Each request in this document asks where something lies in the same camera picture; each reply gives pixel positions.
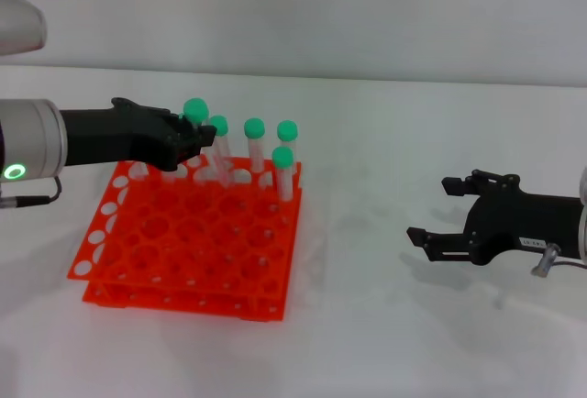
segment metal cylinder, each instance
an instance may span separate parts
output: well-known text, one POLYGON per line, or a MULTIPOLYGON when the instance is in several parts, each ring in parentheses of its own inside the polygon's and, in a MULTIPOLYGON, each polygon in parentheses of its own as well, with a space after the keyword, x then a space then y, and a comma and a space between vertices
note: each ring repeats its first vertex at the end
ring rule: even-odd
POLYGON ((56 176, 65 165, 65 125, 49 100, 0 99, 0 129, 0 182, 56 176))
POLYGON ((26 0, 0 0, 0 56, 45 46, 47 25, 39 9, 26 0))

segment white surface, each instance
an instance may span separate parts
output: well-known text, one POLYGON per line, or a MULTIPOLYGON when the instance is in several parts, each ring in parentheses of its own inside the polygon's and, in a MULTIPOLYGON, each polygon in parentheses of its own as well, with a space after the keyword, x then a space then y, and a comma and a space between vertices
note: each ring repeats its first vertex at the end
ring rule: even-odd
POLYGON ((46 49, 4 61, 587 86, 584 0, 30 0, 46 49))
POLYGON ((433 264, 405 230, 461 231, 472 198, 440 181, 474 168, 576 196, 586 90, 0 68, 0 96, 62 108, 125 96, 179 110, 195 95, 227 116, 237 154, 246 118, 264 118, 268 145, 281 119, 298 123, 286 320, 83 304, 65 272, 113 166, 71 168, 55 205, 0 213, 2 398, 584 396, 586 272, 539 280, 538 255, 521 251, 433 264))

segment white wall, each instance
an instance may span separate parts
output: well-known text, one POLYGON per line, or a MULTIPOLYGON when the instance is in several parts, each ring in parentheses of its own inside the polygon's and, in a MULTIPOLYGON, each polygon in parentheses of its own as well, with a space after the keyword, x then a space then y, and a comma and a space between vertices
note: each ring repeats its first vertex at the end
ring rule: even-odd
POLYGON ((47 47, 144 70, 587 86, 587 0, 29 0, 47 47))

